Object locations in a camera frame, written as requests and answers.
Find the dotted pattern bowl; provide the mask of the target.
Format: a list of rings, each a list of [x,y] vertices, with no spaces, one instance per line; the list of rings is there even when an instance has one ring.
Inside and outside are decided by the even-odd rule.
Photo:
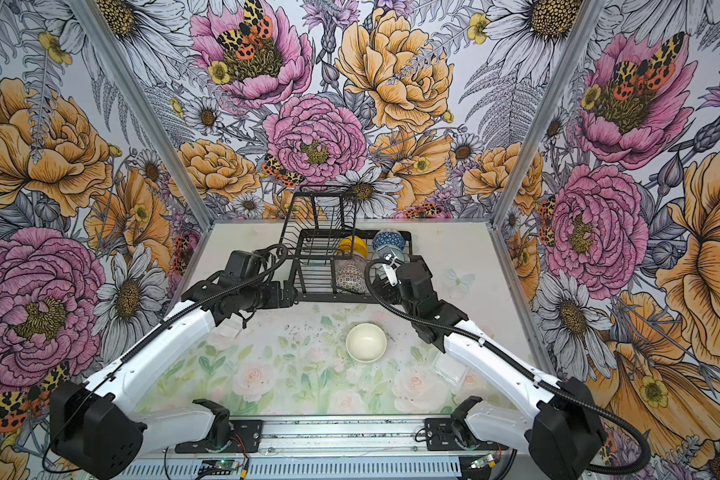
[[[365,295],[368,293],[364,279],[365,261],[346,261],[338,266],[336,286],[345,292]]]

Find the cream white bowl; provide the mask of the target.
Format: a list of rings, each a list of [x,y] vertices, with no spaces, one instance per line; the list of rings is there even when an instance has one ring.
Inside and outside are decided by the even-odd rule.
[[[345,345],[349,356],[359,363],[373,363],[380,360],[387,349],[385,332],[373,323],[360,323],[348,332]]]

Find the pink striped bowl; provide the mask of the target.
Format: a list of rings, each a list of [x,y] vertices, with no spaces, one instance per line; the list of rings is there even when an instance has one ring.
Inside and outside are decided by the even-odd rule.
[[[341,255],[335,261],[338,270],[341,270],[350,265],[353,265],[358,269],[362,269],[365,267],[366,262],[367,258],[357,251],[352,252],[349,255]]]

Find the light green bowl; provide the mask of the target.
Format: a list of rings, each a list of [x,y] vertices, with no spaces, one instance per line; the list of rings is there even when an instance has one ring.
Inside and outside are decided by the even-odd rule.
[[[384,245],[374,251],[372,259],[376,261],[376,266],[390,266],[397,268],[408,262],[408,256],[395,245]]]

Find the yellow bowl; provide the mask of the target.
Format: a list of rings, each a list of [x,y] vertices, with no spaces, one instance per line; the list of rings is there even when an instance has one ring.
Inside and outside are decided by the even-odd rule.
[[[348,236],[341,239],[337,245],[337,251],[347,254],[357,254],[364,258],[367,258],[369,255],[367,243],[358,236]]]

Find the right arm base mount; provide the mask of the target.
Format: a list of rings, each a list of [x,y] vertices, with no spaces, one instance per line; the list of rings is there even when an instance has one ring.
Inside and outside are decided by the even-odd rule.
[[[479,440],[467,426],[467,413],[482,398],[469,396],[462,401],[448,418],[426,418],[423,427],[423,442],[428,451],[497,451],[501,445],[496,442]]]

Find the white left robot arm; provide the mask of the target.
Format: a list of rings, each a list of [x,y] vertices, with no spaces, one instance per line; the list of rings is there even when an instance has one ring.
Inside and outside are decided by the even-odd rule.
[[[182,443],[222,450],[234,440],[230,413],[194,400],[187,407],[140,415],[150,387],[197,341],[219,326],[243,330],[256,312],[288,308],[292,292],[274,280],[288,249],[274,244],[233,251],[224,269],[198,281],[130,349],[77,383],[67,380],[49,400],[47,452],[98,479],[112,479],[137,457]]]

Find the blue triangle patterned bowl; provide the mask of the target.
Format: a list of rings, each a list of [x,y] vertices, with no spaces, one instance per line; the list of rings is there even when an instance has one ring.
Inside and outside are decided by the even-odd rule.
[[[372,239],[372,247],[375,251],[384,247],[394,247],[403,251],[406,246],[406,239],[400,231],[397,230],[379,230]]]

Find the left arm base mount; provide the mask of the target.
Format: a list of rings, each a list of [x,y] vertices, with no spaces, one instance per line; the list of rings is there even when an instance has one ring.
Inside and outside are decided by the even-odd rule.
[[[264,425],[262,420],[232,419],[226,407],[208,399],[196,399],[193,404],[212,413],[214,415],[213,422],[205,437],[176,445],[176,453],[242,454],[258,452]]]

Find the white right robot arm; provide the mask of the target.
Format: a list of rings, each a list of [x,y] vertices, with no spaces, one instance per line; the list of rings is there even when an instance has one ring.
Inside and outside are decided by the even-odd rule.
[[[410,322],[423,342],[483,377],[515,405],[514,411],[500,412],[480,396],[459,404],[450,424],[460,447],[509,447],[529,455],[550,479],[578,479],[596,469],[606,434],[582,383],[562,382],[491,339],[465,312],[438,297],[419,256],[407,262],[393,256],[372,260],[364,277],[379,305]]]

